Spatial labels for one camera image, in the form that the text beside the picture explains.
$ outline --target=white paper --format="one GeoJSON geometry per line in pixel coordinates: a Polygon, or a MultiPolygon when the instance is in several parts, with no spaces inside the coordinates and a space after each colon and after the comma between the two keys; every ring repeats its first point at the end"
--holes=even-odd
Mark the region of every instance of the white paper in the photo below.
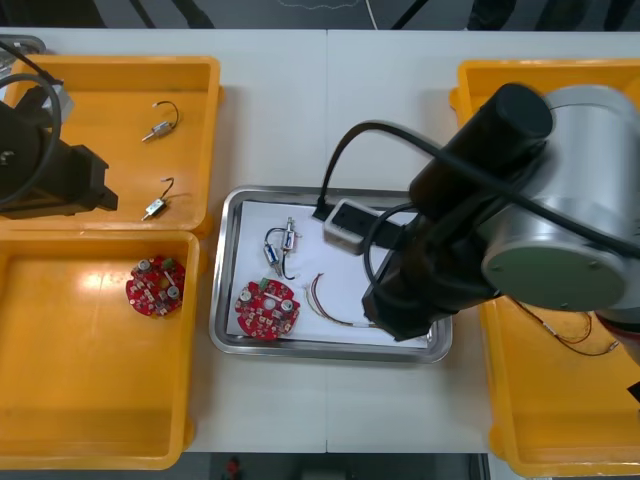
{"type": "MultiPolygon", "coordinates": [[[[367,325],[361,299],[369,286],[364,271],[362,257],[356,257],[324,242],[322,223],[311,217],[313,207],[282,205],[273,203],[244,202],[242,220],[237,245],[236,265],[233,275],[231,308],[227,322],[227,333],[246,336],[238,325],[238,314],[233,305],[242,289],[249,282],[260,282],[263,277],[278,280],[294,292],[294,300],[300,303],[300,315],[286,338],[297,340],[324,341],[336,343],[357,343],[367,345],[393,345],[401,347],[426,348],[426,337],[396,342],[389,334],[374,328],[354,328],[338,325],[318,316],[305,299],[305,286],[318,273],[324,275],[318,281],[318,299],[323,308],[333,317],[347,322],[367,325]],[[269,267],[264,257],[264,235],[272,227],[286,227],[287,218],[295,221],[296,232],[302,235],[296,239],[296,248],[287,255],[287,275],[294,280],[280,279],[269,267]]],[[[398,224],[407,223],[414,214],[399,213],[392,218],[398,224]]],[[[281,256],[282,233],[274,232],[269,241],[281,256]]],[[[386,251],[374,247],[371,251],[372,264],[377,268],[386,251]]]]}

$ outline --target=metal tray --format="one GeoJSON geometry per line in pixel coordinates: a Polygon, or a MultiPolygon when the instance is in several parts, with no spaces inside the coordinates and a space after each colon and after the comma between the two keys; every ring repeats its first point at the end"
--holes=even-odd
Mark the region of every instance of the metal tray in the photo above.
{"type": "MultiPolygon", "coordinates": [[[[453,327],[451,318],[431,327],[425,348],[344,344],[308,340],[279,339],[263,342],[253,338],[227,333],[231,286],[235,271],[236,248],[242,221],[242,203],[245,201],[282,203],[288,205],[315,205],[318,188],[305,187],[240,187],[225,200],[220,235],[216,251],[209,335],[220,350],[226,353],[248,355],[276,355],[326,359],[371,360],[384,362],[434,363],[441,360],[451,348],[453,327]]],[[[385,209],[407,201],[405,192],[374,190],[330,189],[329,201],[351,198],[373,208],[385,209]]]]}

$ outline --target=white table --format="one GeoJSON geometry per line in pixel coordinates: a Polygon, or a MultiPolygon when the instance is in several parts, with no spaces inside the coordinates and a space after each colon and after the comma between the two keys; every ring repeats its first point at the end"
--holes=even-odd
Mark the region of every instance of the white table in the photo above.
{"type": "MultiPolygon", "coordinates": [[[[333,146],[362,120],[395,121],[446,142],[456,129],[448,92],[465,58],[640,56],[633,33],[26,31],[56,53],[217,57],[227,98],[214,209],[242,184],[318,185],[333,146]]],[[[343,155],[333,185],[406,188],[424,162],[397,142],[364,135],[343,155]]],[[[209,340],[207,289],[195,340],[190,450],[488,451],[475,310],[456,317],[454,346],[436,365],[235,357],[209,340]],[[272,415],[247,414],[259,403],[272,415]]]]}

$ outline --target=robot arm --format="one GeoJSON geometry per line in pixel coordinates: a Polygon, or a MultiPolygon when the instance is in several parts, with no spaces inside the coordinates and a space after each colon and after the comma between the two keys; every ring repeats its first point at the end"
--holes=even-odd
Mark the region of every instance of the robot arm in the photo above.
{"type": "Polygon", "coordinates": [[[15,108],[0,102],[0,216],[10,219],[115,210],[118,197],[105,184],[108,165],[87,147],[69,146],[60,131],[71,102],[62,82],[3,42],[39,75],[0,79],[0,88],[35,82],[15,108]]]}
{"type": "Polygon", "coordinates": [[[365,255],[371,321],[405,340],[509,295],[548,309],[595,310],[634,353],[640,152],[637,112],[626,97],[578,86],[543,98],[507,84],[442,149],[395,126],[361,124],[338,145],[323,187],[349,141],[372,129],[435,159],[411,183],[411,202],[382,215],[345,203],[332,211],[319,199],[325,237],[365,255]],[[408,208],[418,212],[410,224],[387,221],[408,208]],[[391,248],[377,274],[368,260],[374,242],[391,248]]]}

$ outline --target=gray floor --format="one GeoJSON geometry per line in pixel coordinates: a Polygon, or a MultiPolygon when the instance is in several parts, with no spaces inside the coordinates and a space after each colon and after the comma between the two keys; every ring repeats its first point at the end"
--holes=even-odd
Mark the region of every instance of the gray floor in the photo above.
{"type": "MultiPolygon", "coordinates": [[[[111,28],[144,28],[129,0],[94,0],[111,28]]],[[[364,0],[195,0],[216,28],[371,29],[364,0]]],[[[188,28],[171,0],[142,0],[157,28],[188,28]]],[[[389,29],[413,0],[370,0],[378,27],[389,29]]],[[[405,27],[407,30],[461,30],[473,0],[430,0],[405,27]]],[[[505,30],[533,30],[543,0],[518,0],[505,30]]],[[[591,0],[577,30],[602,30],[608,0],[591,0]]],[[[621,30],[640,30],[636,1],[621,30]]]]}
{"type": "MultiPolygon", "coordinates": [[[[0,472],[0,480],[220,480],[231,454],[185,453],[160,472],[0,472]]],[[[350,480],[465,480],[470,456],[239,454],[242,480],[298,480],[302,472],[350,472],[350,480]]],[[[472,475],[471,480],[479,478],[472,475]]]]}

